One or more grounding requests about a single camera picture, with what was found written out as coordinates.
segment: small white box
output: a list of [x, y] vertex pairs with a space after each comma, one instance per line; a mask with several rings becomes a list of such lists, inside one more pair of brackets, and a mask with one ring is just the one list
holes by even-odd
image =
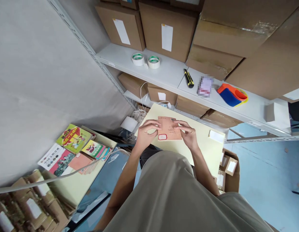
[[277, 128], [290, 127], [288, 106], [283, 106], [275, 102], [265, 106], [265, 120]]

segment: white paper roll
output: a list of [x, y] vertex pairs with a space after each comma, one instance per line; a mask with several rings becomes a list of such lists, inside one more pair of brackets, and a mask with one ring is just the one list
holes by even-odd
[[131, 56], [132, 62], [136, 66], [142, 66], [144, 63], [144, 55], [142, 53], [135, 53]]
[[138, 121], [134, 120], [131, 117], [126, 117], [125, 120], [122, 122], [121, 127], [133, 132], [134, 128], [136, 127], [136, 125], [138, 124]]
[[148, 58], [148, 63], [151, 69], [157, 69], [160, 67], [160, 60], [158, 56], [150, 56]]

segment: person's left hand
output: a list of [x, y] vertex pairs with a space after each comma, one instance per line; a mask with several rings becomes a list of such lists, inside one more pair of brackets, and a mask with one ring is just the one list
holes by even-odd
[[[134, 147], [143, 152], [158, 135], [158, 130], [161, 130], [160, 126], [161, 124], [157, 120], [146, 120], [144, 124], [139, 127], [138, 138]], [[148, 131], [150, 129], [156, 130], [154, 133], [149, 134]]]

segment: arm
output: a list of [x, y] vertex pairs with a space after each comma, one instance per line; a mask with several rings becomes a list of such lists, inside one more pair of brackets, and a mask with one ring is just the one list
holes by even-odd
[[[147, 148], [157, 136], [157, 130], [161, 130], [159, 125], [161, 124], [156, 120], [146, 120], [144, 124], [139, 127], [137, 142], [128, 158], [123, 172], [117, 181], [107, 208], [94, 229], [95, 231], [102, 231], [106, 228], [106, 226], [109, 224], [114, 215], [132, 192], [140, 156], [145, 148]], [[156, 131], [152, 134], [148, 134], [147, 131], [150, 129], [156, 129]]]
[[202, 152], [198, 146], [196, 130], [191, 128], [185, 121], [174, 121], [181, 126], [174, 129], [181, 130], [182, 138], [191, 151], [192, 158], [194, 160], [197, 181], [202, 184], [207, 190], [209, 190], [214, 196], [219, 196], [218, 187], [212, 177], [207, 163], [204, 160]]

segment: person's right hand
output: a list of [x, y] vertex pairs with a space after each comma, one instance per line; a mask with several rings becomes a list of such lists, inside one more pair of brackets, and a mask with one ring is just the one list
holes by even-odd
[[199, 149], [198, 142], [197, 142], [197, 136], [196, 136], [196, 130], [194, 128], [191, 128], [187, 122], [177, 120], [174, 121], [175, 123], [179, 123], [181, 126], [174, 127], [176, 130], [181, 130], [182, 138], [184, 140], [184, 143], [190, 150]]

